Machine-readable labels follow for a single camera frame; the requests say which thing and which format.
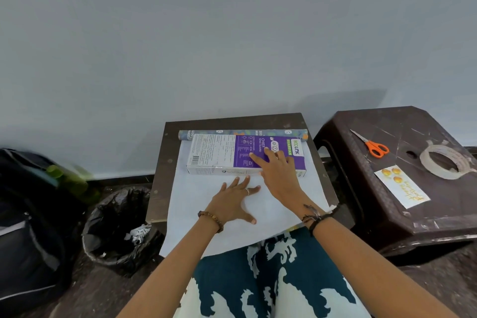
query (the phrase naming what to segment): scissor handle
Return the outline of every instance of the scissor handle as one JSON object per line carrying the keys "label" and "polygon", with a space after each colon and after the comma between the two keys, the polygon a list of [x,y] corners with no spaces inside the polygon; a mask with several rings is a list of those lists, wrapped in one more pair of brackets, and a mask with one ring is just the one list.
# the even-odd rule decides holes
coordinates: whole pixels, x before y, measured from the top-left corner
{"label": "scissor handle", "polygon": [[382,158],[386,153],[389,153],[389,148],[380,143],[368,141],[366,142],[366,146],[368,147],[369,153],[379,159]]}

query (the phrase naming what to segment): orange scissors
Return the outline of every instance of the orange scissors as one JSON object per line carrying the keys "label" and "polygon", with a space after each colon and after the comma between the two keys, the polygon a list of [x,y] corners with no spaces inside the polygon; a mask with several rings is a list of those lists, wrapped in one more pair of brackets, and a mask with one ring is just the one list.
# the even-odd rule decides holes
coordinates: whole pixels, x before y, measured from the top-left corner
{"label": "orange scissors", "polygon": [[363,136],[353,131],[352,129],[350,129],[350,131],[354,133],[356,136],[358,136],[364,142],[364,144],[368,147],[369,153],[371,153],[371,155],[373,155],[374,157],[377,157],[380,159],[386,153],[389,153],[389,148],[387,146],[365,139]]}

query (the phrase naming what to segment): white wall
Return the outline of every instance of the white wall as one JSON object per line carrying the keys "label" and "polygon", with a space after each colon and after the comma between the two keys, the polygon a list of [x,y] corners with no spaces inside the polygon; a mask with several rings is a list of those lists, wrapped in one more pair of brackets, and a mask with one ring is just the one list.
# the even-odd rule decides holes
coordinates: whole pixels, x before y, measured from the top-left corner
{"label": "white wall", "polygon": [[170,120],[415,105],[477,145],[476,0],[0,0],[0,143],[151,173]]}

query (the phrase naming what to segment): purple box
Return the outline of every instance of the purple box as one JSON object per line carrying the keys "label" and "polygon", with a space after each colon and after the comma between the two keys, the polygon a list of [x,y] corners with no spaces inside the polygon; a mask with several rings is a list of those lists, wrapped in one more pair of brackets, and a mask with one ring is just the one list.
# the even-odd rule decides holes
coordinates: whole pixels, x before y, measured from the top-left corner
{"label": "purple box", "polygon": [[258,173],[261,168],[252,161],[249,153],[253,152],[268,162],[265,147],[274,152],[282,150],[285,157],[292,156],[297,176],[305,175],[305,157],[300,139],[283,136],[196,134],[192,140],[187,170],[199,175]]}

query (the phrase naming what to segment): table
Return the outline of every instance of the table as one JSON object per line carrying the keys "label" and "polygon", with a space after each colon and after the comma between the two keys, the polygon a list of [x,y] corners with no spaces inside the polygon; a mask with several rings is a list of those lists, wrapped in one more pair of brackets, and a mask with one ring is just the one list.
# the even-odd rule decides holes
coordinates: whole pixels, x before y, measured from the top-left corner
{"label": "table", "polygon": [[[223,119],[199,119],[191,121],[166,122],[159,152],[158,165],[154,174],[154,182],[147,209],[146,221],[152,223],[162,233],[166,233],[167,213],[171,198],[172,185],[176,174],[177,157],[181,141],[178,138],[181,129],[298,129],[307,128],[301,113],[285,113],[277,115],[247,116]],[[318,150],[311,138],[307,141],[312,154],[313,162],[323,187],[323,191],[329,205],[337,205],[338,198],[331,185],[325,167]],[[336,215],[349,227],[349,211],[347,208],[340,209]]]}
{"label": "table", "polygon": [[[389,147],[377,159],[350,129]],[[445,180],[427,171],[419,155],[428,146],[448,141],[448,146],[477,160],[439,123],[416,107],[393,107],[337,112],[314,139],[325,146],[351,192],[347,201],[356,225],[353,229],[385,256],[400,255],[417,246],[477,238],[477,173]],[[440,162],[446,166],[446,158]],[[431,199],[405,209],[374,175],[397,164]]]}

